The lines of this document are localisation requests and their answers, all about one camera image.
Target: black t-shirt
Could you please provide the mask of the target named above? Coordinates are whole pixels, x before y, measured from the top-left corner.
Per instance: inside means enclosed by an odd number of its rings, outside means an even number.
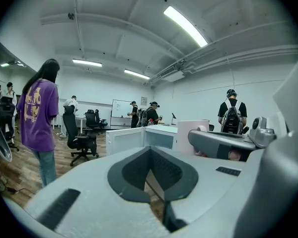
[[[132,112],[135,113],[135,114],[133,115],[133,117],[131,119],[132,122],[135,122],[137,120],[137,118],[138,118],[138,116],[137,116],[137,110],[138,110],[138,107],[137,106],[134,106]]]
[[[232,107],[235,107],[236,105],[236,102],[237,102],[237,99],[229,99],[229,102],[231,104]],[[219,114],[218,114],[218,117],[224,117],[225,115],[225,112],[227,111],[227,106],[226,106],[226,103],[223,102],[220,106],[220,110],[219,110]],[[239,111],[240,111],[240,114],[242,115],[242,117],[247,117],[247,111],[246,111],[246,106],[245,104],[242,102],[239,106]]]
[[[158,118],[159,118],[159,116],[158,116],[156,110],[154,110],[154,109],[151,108],[151,109],[149,109],[149,110],[147,111],[147,124],[148,124],[148,121],[149,121],[150,119],[152,119],[153,124],[158,124],[158,122],[155,121],[155,120],[157,120]]]

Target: white shirt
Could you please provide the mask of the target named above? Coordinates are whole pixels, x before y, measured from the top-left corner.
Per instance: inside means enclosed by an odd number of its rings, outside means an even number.
[[[9,93],[8,91],[5,91],[3,93],[1,93],[1,97],[9,97],[9,98],[12,98],[12,104],[14,104],[14,106],[16,107],[16,103],[17,103],[17,100],[16,100],[16,94],[14,91],[11,91],[11,93]],[[13,113],[13,116],[16,115],[16,108],[14,108],[14,113]]]
[[[78,102],[75,99],[68,99],[64,102],[63,107],[74,106],[74,114],[78,110]]]

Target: graphic print on t-shirt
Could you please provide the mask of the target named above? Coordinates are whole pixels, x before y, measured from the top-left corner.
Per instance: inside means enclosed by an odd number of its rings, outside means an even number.
[[[32,87],[30,87],[28,93],[25,96],[24,103],[24,121],[31,119],[32,122],[36,121],[36,117],[39,114],[40,104],[41,104],[41,87],[37,87],[34,91],[33,96],[31,95]]]

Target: air conditioner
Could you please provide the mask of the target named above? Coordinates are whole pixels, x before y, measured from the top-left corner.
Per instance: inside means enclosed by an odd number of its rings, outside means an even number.
[[[183,72],[180,70],[177,70],[174,66],[159,73],[159,76],[161,79],[169,81],[169,82],[174,82],[181,78],[184,78]]]

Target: backpack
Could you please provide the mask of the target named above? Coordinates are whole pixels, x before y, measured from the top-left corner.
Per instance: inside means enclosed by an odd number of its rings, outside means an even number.
[[[221,126],[221,132],[242,134],[243,122],[242,115],[239,111],[241,102],[237,101],[235,107],[232,107],[229,99],[225,101],[227,111],[224,114]]]
[[[147,112],[150,109],[151,108],[149,108],[147,110],[142,110],[142,109],[138,109],[137,110],[137,115],[139,117],[139,121],[138,121],[137,127],[145,127],[145,126],[147,126],[147,124],[148,124],[148,122],[147,122]]]

